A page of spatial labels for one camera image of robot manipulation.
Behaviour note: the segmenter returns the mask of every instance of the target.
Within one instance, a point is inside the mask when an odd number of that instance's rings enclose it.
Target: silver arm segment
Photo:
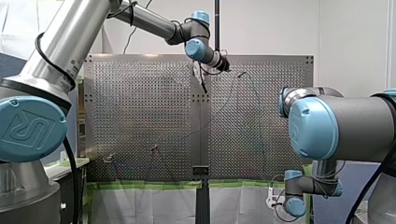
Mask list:
[[[35,50],[17,76],[0,80],[0,134],[8,139],[0,141],[2,220],[16,224],[60,223],[59,185],[47,179],[40,159],[64,140],[65,116],[71,107],[68,93],[108,13],[117,12],[120,5],[121,0],[65,0],[40,41],[43,54]],[[119,19],[130,22],[126,20],[131,16],[128,13],[125,10]],[[135,6],[134,25],[171,45],[189,41],[186,53],[199,59],[195,61],[228,70],[227,59],[208,46],[210,33],[203,22],[191,20],[178,26]],[[24,120],[18,122],[16,117]],[[42,203],[50,209],[43,210]],[[19,215],[21,210],[42,213],[24,217]]]

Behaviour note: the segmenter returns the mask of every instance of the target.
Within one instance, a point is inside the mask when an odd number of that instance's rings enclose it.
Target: robot end effector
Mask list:
[[[227,58],[209,47],[209,15],[206,12],[195,11],[185,23],[176,28],[175,35],[166,40],[169,45],[184,42],[187,56],[194,61],[217,68],[221,72],[230,70]]]
[[[198,63],[203,63],[209,67],[217,68],[220,71],[229,71],[230,63],[227,58],[220,54],[219,50],[209,47],[209,15],[204,11],[195,11],[184,20],[169,21],[168,19],[150,11],[138,4],[131,5],[128,1],[123,1],[120,8],[132,10],[122,10],[115,16],[120,21],[130,23],[151,34],[162,37],[169,45],[184,43],[187,56]]]

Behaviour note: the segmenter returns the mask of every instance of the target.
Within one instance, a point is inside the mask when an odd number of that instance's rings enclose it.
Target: vertical metal pole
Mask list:
[[[220,51],[220,0],[215,0],[215,49]]]
[[[209,180],[201,177],[202,188],[197,190],[195,224],[210,224]]]

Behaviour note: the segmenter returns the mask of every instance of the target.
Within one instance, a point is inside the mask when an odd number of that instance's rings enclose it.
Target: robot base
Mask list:
[[[53,183],[45,195],[22,203],[0,207],[0,220],[12,224],[61,223],[61,192]]]

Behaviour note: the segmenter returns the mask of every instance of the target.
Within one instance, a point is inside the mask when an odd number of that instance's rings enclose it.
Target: black cable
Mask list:
[[[199,68],[202,70],[202,71],[204,71],[206,74],[208,74],[209,76],[218,76],[218,75],[220,75],[223,71],[220,71],[220,72],[217,72],[217,73],[209,73],[208,71],[206,71],[203,67],[202,67],[202,65],[201,65],[201,63],[198,63],[199,64]]]
[[[121,10],[115,12],[115,13],[109,13],[107,15],[107,18],[108,19],[114,18],[114,17],[120,15],[122,12],[126,11],[128,8],[134,9],[134,6],[136,6],[136,4],[137,4],[137,1],[133,1],[133,2],[130,1],[130,4],[129,4],[128,7],[125,7],[125,8],[123,8],[123,9],[121,9]]]
[[[175,25],[178,25],[178,31],[180,34],[181,39],[183,40],[184,43],[184,47],[186,47],[187,45],[187,38],[186,38],[186,34],[184,33],[184,29],[181,27],[181,23],[179,21],[171,21],[173,23],[175,23]]]
[[[70,91],[72,91],[76,87],[76,81],[74,80],[74,78],[70,74],[66,73],[61,67],[53,63],[41,49],[40,42],[43,35],[44,33],[41,33],[35,38],[35,50],[37,50],[38,54],[41,56],[41,58],[44,59],[44,61],[46,61],[50,66],[55,68],[58,72],[60,72],[62,75],[64,75],[67,78],[67,82],[71,85]]]
[[[149,0],[149,1],[148,1],[148,4],[146,5],[146,8],[148,8],[149,5],[150,5],[151,3],[152,3],[152,0]],[[132,32],[129,34],[129,36],[128,36],[128,41],[126,42],[126,45],[125,45],[125,48],[124,48],[124,51],[123,51],[122,54],[125,54],[126,50],[128,49],[128,46],[129,46],[129,44],[131,43],[132,35],[136,32],[136,30],[137,30],[137,27],[135,27],[135,28],[132,30]]]
[[[393,98],[387,94],[380,93],[374,95],[376,97],[380,97],[389,103],[392,104],[393,107],[396,108],[396,102],[393,100]],[[349,211],[349,214],[346,218],[346,224],[350,224],[352,221],[353,217],[355,216],[355,212],[358,210],[359,205],[361,204],[361,201],[363,200],[364,196],[366,195],[367,191],[370,189],[370,187],[374,184],[374,182],[378,179],[379,175],[382,173],[384,168],[389,165],[389,163],[392,161],[393,155],[396,153],[396,139],[393,140],[391,150],[388,152],[387,156],[385,157],[384,160],[382,160],[381,164],[378,166],[378,168],[375,170],[374,174],[372,177],[370,177],[369,181],[364,185],[363,189],[361,190],[361,193],[359,194],[359,197],[356,199],[355,203],[353,204],[352,208]]]
[[[381,162],[381,164],[375,170],[374,174],[369,179],[369,181],[366,183],[366,185],[364,185],[363,189],[361,190],[361,193],[359,194],[359,197],[356,199],[355,203],[353,204],[352,208],[349,211],[349,214],[346,218],[346,224],[350,224],[350,222],[352,221],[352,218],[355,216],[355,212],[358,210],[358,207],[361,204],[361,201],[363,200],[367,191],[374,184],[374,182],[378,179],[378,177],[382,173],[382,170],[384,169],[384,167],[389,164],[389,161],[391,160],[391,158],[393,157],[395,152],[396,152],[396,141],[394,141],[392,144],[392,150],[387,154],[385,159]]]
[[[129,43],[131,42],[131,37],[134,34],[134,32],[136,32],[137,27],[134,28],[134,30],[131,32],[131,34],[128,37],[128,41],[126,42],[125,48],[124,48],[124,52],[122,54],[125,54],[126,50],[128,49]]]
[[[296,217],[296,218],[294,218],[294,219],[292,219],[292,220],[286,220],[286,219],[282,218],[282,217],[279,215],[279,213],[277,212],[277,210],[276,210],[276,207],[277,207],[277,206],[283,205],[282,203],[278,203],[278,201],[279,201],[280,196],[281,196],[284,192],[285,192],[285,190],[283,189],[282,192],[280,192],[280,194],[279,194],[279,195],[277,196],[277,198],[276,198],[276,203],[275,203],[275,207],[274,207],[275,213],[276,213],[277,218],[279,218],[279,219],[280,219],[281,221],[283,221],[283,222],[294,222],[294,221],[296,221],[296,220],[298,219],[298,217]]]
[[[184,20],[184,23],[186,23],[186,22],[188,22],[188,21],[196,21],[196,22],[200,23],[202,26],[204,26],[204,28],[205,28],[205,29],[207,30],[207,32],[209,33],[209,37],[211,36],[209,27],[208,27],[203,21],[197,20],[197,19],[195,19],[195,18],[188,17],[188,18],[186,18],[186,19]]]
[[[70,147],[70,143],[67,140],[67,137],[64,139],[64,149],[66,150],[67,157],[70,161],[70,168],[72,170],[72,178],[73,178],[73,224],[78,224],[78,217],[79,217],[79,186],[78,186],[78,169],[76,165],[76,160],[73,154],[73,149]]]

